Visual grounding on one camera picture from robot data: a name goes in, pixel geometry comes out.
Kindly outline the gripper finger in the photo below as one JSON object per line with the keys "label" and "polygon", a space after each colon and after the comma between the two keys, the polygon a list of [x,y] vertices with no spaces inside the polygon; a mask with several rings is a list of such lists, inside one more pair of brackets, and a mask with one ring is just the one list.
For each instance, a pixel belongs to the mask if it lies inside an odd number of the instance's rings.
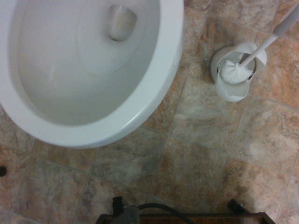
{"label": "gripper finger", "polygon": [[118,217],[119,224],[139,224],[139,208],[135,205],[128,206],[122,215]]}

